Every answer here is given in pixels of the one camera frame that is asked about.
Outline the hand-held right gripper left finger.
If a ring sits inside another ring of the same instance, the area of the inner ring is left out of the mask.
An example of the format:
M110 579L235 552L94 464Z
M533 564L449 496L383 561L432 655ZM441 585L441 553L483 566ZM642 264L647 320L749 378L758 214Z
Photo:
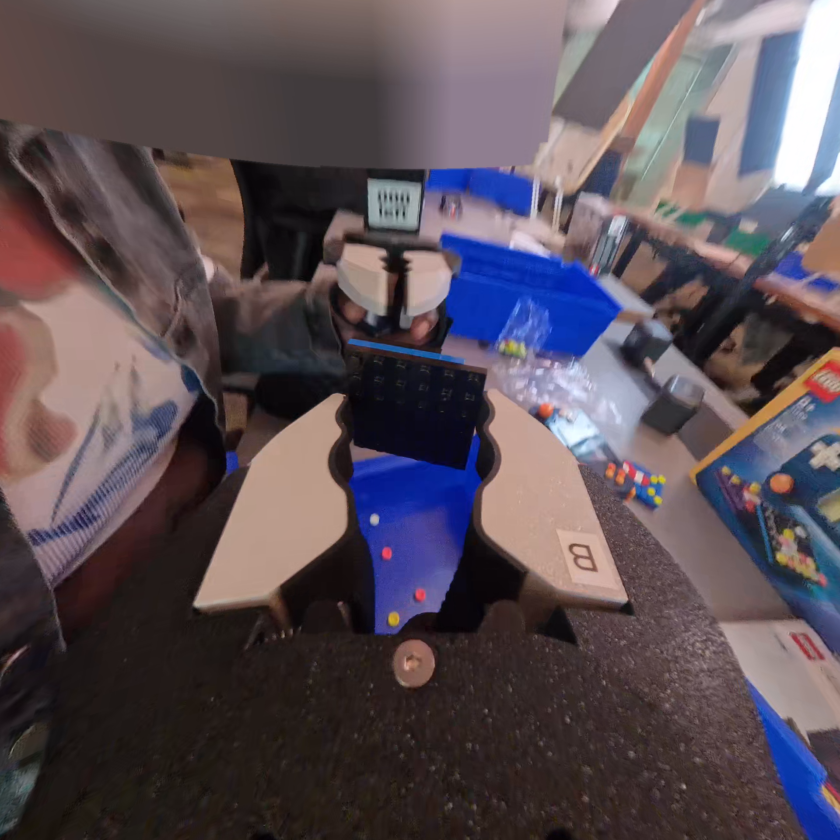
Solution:
M279 431L251 459L194 596L199 613L266 608L303 614L316 562L350 533L343 394Z

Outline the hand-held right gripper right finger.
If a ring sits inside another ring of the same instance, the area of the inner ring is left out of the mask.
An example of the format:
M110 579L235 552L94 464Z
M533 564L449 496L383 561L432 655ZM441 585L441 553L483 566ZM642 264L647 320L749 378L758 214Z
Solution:
M498 389L476 426L472 583L484 603L628 608L580 467L546 426Z

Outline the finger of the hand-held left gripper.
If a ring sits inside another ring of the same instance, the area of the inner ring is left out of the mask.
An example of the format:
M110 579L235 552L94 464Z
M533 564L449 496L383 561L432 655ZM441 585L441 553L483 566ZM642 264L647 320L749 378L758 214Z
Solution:
M387 251L380 246L344 244L336 265L338 286L348 317L384 317L391 307L392 289Z
M436 310L448 295L454 270L439 248L403 251L404 292L402 317L418 317Z

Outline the blue plastic bin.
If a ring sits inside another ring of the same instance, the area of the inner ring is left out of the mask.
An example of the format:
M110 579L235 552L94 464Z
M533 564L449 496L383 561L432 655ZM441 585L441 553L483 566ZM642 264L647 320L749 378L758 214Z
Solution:
M839 838L838 787L803 740L748 680L785 797L808 839Z
M451 333L459 338L494 343L515 307L531 303L548 316L542 348L580 357L622 310L578 262L456 234L442 234L439 244L460 258L446 300Z
M268 614L277 631L305 634L371 634L375 631L375 573L366 537L375 509L415 515L423 520L423 546L432 583L431 605L409 620L436 613L461 556L478 479L466 471L427 465L394 456L362 460L349 479L350 533L316 562L306 594L327 595L310 601L303 614Z
M438 193L467 193L504 211L529 217L533 181L496 169L437 169L427 174L426 189Z

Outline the black and blue brick plate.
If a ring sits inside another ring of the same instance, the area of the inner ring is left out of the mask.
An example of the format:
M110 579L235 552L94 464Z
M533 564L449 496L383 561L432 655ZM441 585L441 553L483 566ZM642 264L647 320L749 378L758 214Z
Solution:
M347 342L344 362L356 447L466 468L486 369L441 353L360 339Z

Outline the person's left forearm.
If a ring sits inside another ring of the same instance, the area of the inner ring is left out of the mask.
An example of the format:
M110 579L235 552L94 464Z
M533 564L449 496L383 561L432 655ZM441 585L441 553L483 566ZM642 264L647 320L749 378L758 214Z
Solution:
M311 281L237 280L213 266L208 288L223 375L343 378L333 266L320 265Z

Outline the person's left hand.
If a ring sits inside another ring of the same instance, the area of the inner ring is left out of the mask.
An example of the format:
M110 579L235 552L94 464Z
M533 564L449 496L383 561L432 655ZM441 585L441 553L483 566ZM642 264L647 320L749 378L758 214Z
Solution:
M446 305L441 303L435 310L422 313L405 329L376 331L367 322L368 312L357 303L338 293L332 303L332 314L342 341L350 340L388 343L417 350L440 352L448 334Z

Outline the blue brick game console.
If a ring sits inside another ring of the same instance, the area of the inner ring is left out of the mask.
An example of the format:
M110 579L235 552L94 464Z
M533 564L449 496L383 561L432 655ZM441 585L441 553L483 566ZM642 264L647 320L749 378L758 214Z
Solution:
M559 408L542 403L530 408L529 413L546 426L579 463L603 471L610 464L617 466L621 462L599 428L580 408Z

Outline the black office chair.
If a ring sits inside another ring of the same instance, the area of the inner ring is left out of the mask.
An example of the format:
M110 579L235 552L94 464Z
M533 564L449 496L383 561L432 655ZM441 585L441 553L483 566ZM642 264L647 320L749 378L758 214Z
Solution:
M364 215L368 172L231 159L244 212L240 276L310 282L339 211Z

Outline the small colourful brick assembly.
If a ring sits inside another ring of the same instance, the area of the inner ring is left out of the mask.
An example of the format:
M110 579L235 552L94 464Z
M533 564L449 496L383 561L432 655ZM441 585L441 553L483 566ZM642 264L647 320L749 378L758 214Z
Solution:
M609 460L603 470L606 484L623 501L636 501L650 510L663 505L666 477L629 460Z

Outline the clear plastic bag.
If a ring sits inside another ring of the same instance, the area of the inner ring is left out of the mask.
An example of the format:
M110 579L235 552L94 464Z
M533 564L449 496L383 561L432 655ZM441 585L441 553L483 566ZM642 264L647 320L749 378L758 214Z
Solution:
M561 411L585 413L598 427L618 428L623 422L617 404L579 360L500 356L490 367L490 378L498 390L527 410L547 403Z
M526 361L541 351L551 329L549 310L530 297L521 297L500 332L495 350L500 356Z

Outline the group of small round studs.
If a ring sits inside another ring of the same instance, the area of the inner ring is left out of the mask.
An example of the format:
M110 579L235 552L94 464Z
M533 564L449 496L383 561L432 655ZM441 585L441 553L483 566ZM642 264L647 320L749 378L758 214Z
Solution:
M366 525L374 562L375 631L394 634L431 605L423 520L375 509Z

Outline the dark grey cube device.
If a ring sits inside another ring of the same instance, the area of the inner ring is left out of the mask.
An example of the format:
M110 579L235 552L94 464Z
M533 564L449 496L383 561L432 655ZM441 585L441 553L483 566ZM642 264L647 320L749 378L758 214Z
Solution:
M640 422L664 436L677 434L698 413L705 394L696 381L685 374L675 374L658 388Z
M628 364L638 370L654 365L673 342L670 329L658 320L637 322L619 351Z

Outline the blue yellow toy box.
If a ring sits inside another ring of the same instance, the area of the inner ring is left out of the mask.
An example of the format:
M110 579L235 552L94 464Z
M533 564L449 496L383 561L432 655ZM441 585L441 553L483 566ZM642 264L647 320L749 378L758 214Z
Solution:
M690 477L793 614L839 652L839 349Z

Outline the white instruction booklet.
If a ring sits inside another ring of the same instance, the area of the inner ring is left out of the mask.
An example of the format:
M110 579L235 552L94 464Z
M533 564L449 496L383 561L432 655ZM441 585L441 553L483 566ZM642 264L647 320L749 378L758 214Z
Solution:
M799 619L720 623L743 674L806 736L839 729L839 662Z

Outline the wooden work desk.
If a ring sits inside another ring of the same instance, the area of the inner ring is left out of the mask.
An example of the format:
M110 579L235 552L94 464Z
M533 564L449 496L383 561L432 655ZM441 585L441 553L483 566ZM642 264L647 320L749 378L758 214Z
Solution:
M642 244L666 263L664 271L644 291L643 299L653 306L681 286L703 279L706 296L689 316L677 335L679 351L702 368L749 312L774 306L792 318L814 322L823 330L838 333L838 308L830 309L827 299L808 299L805 291L778 278L782 259L799 247L809 245L829 223L838 220L838 196L812 199L805 210L752 257L723 244L712 244L692 231L649 213L625 210L629 233L613 274L623 277Z

